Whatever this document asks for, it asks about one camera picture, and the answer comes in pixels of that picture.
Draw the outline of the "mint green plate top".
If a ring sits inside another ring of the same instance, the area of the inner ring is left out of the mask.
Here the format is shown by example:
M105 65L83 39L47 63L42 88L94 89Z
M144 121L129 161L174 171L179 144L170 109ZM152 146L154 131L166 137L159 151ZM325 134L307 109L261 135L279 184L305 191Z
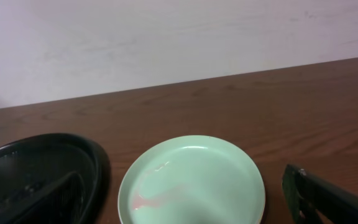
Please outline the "mint green plate top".
M265 186L255 162L212 136L161 142L127 170L117 195L121 223L261 223Z

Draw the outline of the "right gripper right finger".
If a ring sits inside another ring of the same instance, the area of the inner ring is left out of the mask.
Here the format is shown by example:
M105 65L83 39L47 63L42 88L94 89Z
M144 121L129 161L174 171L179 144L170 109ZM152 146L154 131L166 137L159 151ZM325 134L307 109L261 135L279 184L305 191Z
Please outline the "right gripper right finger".
M358 196L288 164L282 190L295 223L322 223L323 214L335 224L358 223Z

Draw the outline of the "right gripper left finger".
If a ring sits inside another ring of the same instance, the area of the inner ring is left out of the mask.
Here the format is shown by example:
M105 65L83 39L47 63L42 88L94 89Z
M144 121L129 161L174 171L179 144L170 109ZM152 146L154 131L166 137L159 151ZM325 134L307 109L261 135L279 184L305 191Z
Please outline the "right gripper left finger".
M80 223L84 197L81 176L70 172L47 184L39 182L0 198L0 223Z

